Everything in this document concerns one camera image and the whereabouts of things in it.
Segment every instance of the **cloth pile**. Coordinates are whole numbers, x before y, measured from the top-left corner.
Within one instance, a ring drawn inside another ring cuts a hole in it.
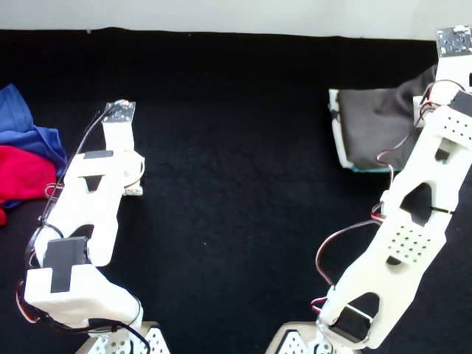
[[[67,163],[57,129],[37,127],[18,89],[0,90],[0,226],[25,199],[45,198]]]

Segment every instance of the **fabric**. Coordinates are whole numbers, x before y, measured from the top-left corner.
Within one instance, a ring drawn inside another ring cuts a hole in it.
[[[8,199],[45,198],[44,188],[56,180],[54,165],[34,153],[0,146],[0,204]],[[7,218],[0,208],[0,225]]]
[[[384,172],[375,160],[377,153],[396,146],[413,128],[413,97],[421,96],[434,81],[437,66],[397,88],[337,91],[336,109],[330,98],[333,135],[341,165],[356,172]],[[402,169],[420,130],[383,160]]]
[[[58,174],[64,171],[67,155],[57,129],[37,127],[18,89],[10,84],[0,90],[0,145],[9,145],[50,160]],[[6,201],[5,208],[21,203]]]

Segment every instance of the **red cloth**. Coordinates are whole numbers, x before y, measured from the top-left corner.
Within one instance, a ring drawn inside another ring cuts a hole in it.
[[[34,153],[0,145],[0,205],[9,199],[45,198],[44,187],[55,183],[54,165]],[[7,217],[0,207],[0,225]]]

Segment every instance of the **blue cloth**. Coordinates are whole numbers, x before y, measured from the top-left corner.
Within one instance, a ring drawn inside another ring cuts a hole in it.
[[[0,90],[0,145],[9,145],[50,160],[60,175],[67,155],[57,129],[37,127],[18,89],[10,84]],[[14,207],[20,201],[8,201],[3,207]]]

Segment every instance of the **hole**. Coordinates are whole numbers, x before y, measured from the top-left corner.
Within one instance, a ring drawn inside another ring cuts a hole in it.
[[[378,312],[378,304],[380,300],[377,294],[375,293],[365,293],[360,295],[357,299],[354,299],[349,303],[349,305],[357,308],[358,310],[366,313],[371,317],[375,317]]]
[[[386,259],[386,264],[388,264],[389,266],[398,266],[399,264],[401,264],[401,260],[390,256]]]
[[[422,183],[403,199],[400,208],[412,215],[413,222],[425,226],[431,217],[431,196],[431,187]]]
[[[85,236],[90,240],[91,234],[93,231],[94,231],[94,225],[86,224],[86,225],[79,226],[69,237]]]

